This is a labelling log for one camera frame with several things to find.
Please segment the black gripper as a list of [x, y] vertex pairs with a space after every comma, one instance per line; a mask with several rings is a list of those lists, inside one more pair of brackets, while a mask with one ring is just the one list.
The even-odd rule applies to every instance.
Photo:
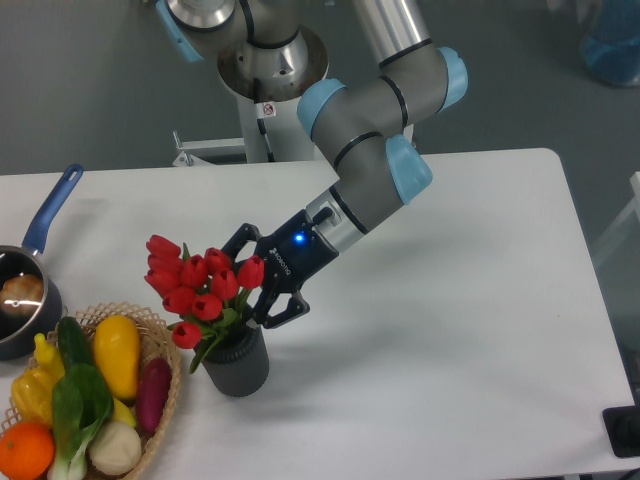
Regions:
[[259, 228], [243, 223], [221, 251], [233, 263], [250, 242], [255, 254], [265, 261], [261, 292], [253, 306], [252, 319], [266, 329], [279, 328], [310, 311], [303, 297], [303, 284], [338, 257], [338, 251], [314, 230], [305, 210], [300, 210], [272, 234], [262, 237]]

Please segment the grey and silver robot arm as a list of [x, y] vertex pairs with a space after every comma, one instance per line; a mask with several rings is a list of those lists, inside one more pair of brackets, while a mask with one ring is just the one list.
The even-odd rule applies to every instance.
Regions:
[[413, 1], [355, 3], [379, 67], [355, 90], [328, 77], [325, 46], [294, 1], [160, 1], [156, 9], [185, 60], [216, 62], [241, 122], [240, 138], [182, 143], [182, 155], [323, 158], [337, 174], [272, 234], [245, 224], [225, 244], [236, 256], [255, 243], [265, 281], [247, 321], [278, 327], [307, 313], [306, 280], [431, 183], [405, 131], [464, 96], [466, 67], [454, 50], [433, 45]]

